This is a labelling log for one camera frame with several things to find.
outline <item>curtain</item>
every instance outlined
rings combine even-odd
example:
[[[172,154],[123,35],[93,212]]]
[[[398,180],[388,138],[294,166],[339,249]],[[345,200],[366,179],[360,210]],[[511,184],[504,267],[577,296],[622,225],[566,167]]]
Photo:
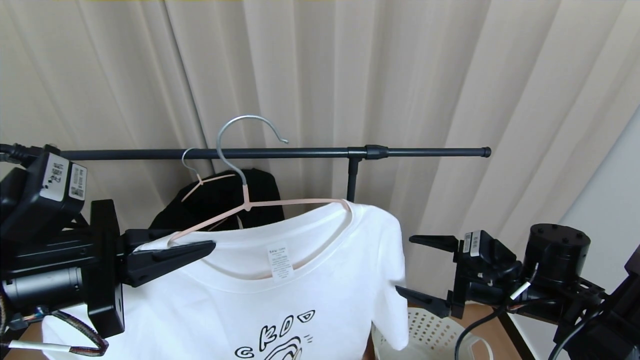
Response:
[[[521,256],[640,103],[639,19],[637,1],[5,1],[0,140],[214,148],[226,121],[255,113],[291,147],[489,146],[488,159],[363,161],[356,201],[393,213],[405,239],[484,229]],[[223,139],[281,146],[251,121]],[[346,160],[237,163],[272,172],[283,199],[346,195]],[[194,179],[179,161],[84,165],[88,200],[114,199],[122,229]],[[449,254],[405,251],[409,287],[451,287]]]

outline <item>white laundry basket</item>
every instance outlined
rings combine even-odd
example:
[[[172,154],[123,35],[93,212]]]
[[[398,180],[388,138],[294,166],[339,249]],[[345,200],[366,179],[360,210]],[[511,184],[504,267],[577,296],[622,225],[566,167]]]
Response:
[[[380,331],[371,329],[371,337],[378,360],[452,360],[456,340],[464,330],[455,321],[441,319],[419,307],[409,308],[409,345],[402,351],[389,346]],[[493,360],[491,346],[479,336],[468,334],[460,347],[461,360],[473,360],[471,346],[482,341]]]

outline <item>hanger hook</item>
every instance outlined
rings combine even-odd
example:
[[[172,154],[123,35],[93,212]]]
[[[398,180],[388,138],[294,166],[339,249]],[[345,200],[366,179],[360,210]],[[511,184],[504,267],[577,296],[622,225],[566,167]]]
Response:
[[[273,132],[276,134],[276,136],[278,137],[278,140],[280,140],[283,143],[289,143],[289,141],[285,138],[283,138],[282,136],[280,136],[280,132],[278,131],[278,128],[275,127],[275,125],[273,125],[271,123],[271,121],[269,121],[268,119],[258,116],[258,115],[242,115],[242,116],[238,116],[234,119],[229,120],[223,127],[222,129],[220,129],[220,132],[218,133],[218,141],[216,142],[216,150],[218,152],[218,156],[220,157],[220,160],[222,160],[225,164],[227,164],[231,169],[233,169],[233,171],[237,172],[238,175],[240,175],[240,178],[242,179],[242,185],[246,185],[246,177],[244,176],[244,173],[242,172],[242,170],[240,170],[239,168],[237,168],[236,166],[234,166],[233,164],[231,164],[229,162],[229,160],[227,160],[227,158],[225,158],[224,154],[222,154],[222,133],[225,132],[225,130],[227,130],[227,128],[229,127],[229,125],[235,123],[236,121],[239,120],[243,120],[243,119],[255,119],[255,120],[260,120],[264,123],[266,123],[271,130],[273,130]]]
[[[182,153],[182,158],[181,158],[180,160],[182,161],[182,164],[184,165],[184,167],[186,167],[186,168],[188,168],[189,170],[193,171],[194,173],[196,173],[196,175],[197,175],[198,177],[200,177],[200,174],[198,174],[198,170],[196,170],[196,169],[194,169],[194,168],[190,167],[189,165],[187,165],[187,164],[184,162],[184,156],[187,154],[187,152],[189,152],[189,151],[191,151],[191,150],[193,150],[193,149],[195,149],[195,147],[190,147],[190,148],[186,149],[186,150]]]

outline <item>clothes hanger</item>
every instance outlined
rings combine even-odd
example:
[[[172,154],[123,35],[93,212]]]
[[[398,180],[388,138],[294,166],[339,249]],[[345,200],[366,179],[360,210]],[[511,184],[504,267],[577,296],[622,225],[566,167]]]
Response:
[[[297,205],[297,204],[323,204],[323,203],[329,203],[329,202],[339,202],[341,203],[344,208],[351,212],[351,208],[349,207],[349,204],[347,203],[346,200],[344,199],[294,199],[294,200],[274,200],[274,201],[258,201],[258,202],[252,202],[249,199],[249,187],[246,184],[246,177],[244,176],[244,173],[242,172],[242,170],[240,170],[239,168],[237,168],[236,166],[234,166],[233,164],[231,164],[231,162],[229,162],[229,160],[227,160],[227,158],[225,157],[225,155],[222,153],[222,134],[225,132],[225,130],[227,130],[227,128],[240,120],[243,119],[255,119],[255,120],[260,120],[264,123],[266,123],[271,130],[273,130],[273,132],[276,134],[276,136],[278,137],[278,140],[280,140],[283,143],[289,143],[288,140],[286,140],[285,138],[282,138],[282,136],[280,136],[280,132],[278,131],[278,129],[271,123],[271,121],[265,119],[264,117],[260,117],[257,115],[243,115],[243,116],[239,116],[236,117],[234,119],[229,120],[229,122],[227,122],[222,129],[220,129],[220,132],[218,133],[218,141],[216,143],[216,150],[218,152],[218,156],[220,157],[220,160],[222,160],[225,164],[227,164],[233,171],[237,172],[238,175],[240,175],[240,178],[242,179],[242,188],[243,188],[243,197],[244,197],[244,204],[233,208],[229,211],[226,211],[216,217],[212,217],[204,222],[201,222],[197,225],[194,225],[192,227],[190,227],[189,229],[186,229],[184,231],[181,231],[175,235],[173,235],[171,237],[171,239],[169,240],[169,242],[176,240],[177,238],[180,238],[184,235],[187,235],[189,233],[192,233],[193,231],[197,231],[207,225],[211,225],[215,222],[218,222],[220,220],[226,219],[227,217],[236,214],[242,210],[245,211],[249,211],[251,210],[251,208],[254,207],[258,207],[258,206],[283,206],[283,205]]]
[[[193,150],[195,149],[194,147],[190,147],[188,149],[186,149],[183,153],[182,153],[182,164],[184,165],[184,167],[188,168],[189,170],[193,171],[194,173],[196,173],[196,177],[198,178],[198,183],[196,184],[196,186],[193,187],[193,189],[189,190],[189,192],[187,193],[187,195],[185,195],[182,198],[182,202],[184,202],[194,191],[196,191],[197,188],[201,187],[202,185],[204,185],[204,183],[208,183],[209,181],[215,181],[218,179],[223,179],[225,177],[232,177],[232,176],[236,176],[235,174],[231,174],[231,175],[222,175],[222,176],[218,176],[218,177],[212,177],[211,179],[206,179],[203,180],[200,177],[200,174],[198,173],[198,170],[196,170],[195,168],[192,168],[190,166],[188,166],[187,164],[185,164],[184,162],[184,156],[187,154],[187,152],[189,152],[189,150]]]

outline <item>brown surface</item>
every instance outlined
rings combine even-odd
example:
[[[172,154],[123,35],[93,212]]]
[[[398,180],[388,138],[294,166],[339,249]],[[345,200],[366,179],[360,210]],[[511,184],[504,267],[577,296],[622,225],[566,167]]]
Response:
[[[465,316],[462,320],[456,320],[460,325],[466,327],[472,322],[489,315],[492,309],[488,306],[469,304],[465,307]],[[513,346],[507,332],[500,324],[500,320],[493,319],[490,322],[476,328],[472,331],[474,335],[480,336],[485,339],[493,349],[493,356],[495,360],[514,360],[521,359],[520,355]],[[42,341],[42,335],[40,334],[40,324],[34,324],[22,336],[22,340],[29,341]],[[476,360],[487,360],[488,354],[485,350],[484,344],[476,343],[474,345],[474,355]],[[46,359],[42,353],[35,350],[12,350],[5,360],[44,360]],[[367,344],[367,351],[365,352],[363,360],[375,360],[373,353],[373,343],[371,337]]]

